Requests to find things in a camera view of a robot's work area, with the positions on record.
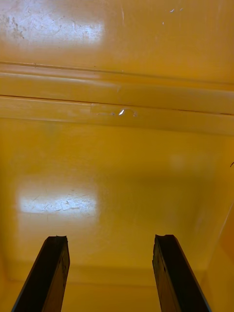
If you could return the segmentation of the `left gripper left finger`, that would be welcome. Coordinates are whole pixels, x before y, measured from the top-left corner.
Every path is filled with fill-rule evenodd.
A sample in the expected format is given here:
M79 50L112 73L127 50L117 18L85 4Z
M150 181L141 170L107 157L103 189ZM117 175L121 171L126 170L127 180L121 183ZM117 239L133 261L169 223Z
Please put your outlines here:
M60 312L69 267L70 256L67 237L47 237L12 311Z

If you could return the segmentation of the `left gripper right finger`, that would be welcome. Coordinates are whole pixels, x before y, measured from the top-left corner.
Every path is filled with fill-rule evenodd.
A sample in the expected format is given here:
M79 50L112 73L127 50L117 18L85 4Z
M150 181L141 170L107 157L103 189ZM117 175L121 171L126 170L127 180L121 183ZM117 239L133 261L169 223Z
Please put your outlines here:
M211 311L174 235L155 236L152 265L162 312Z

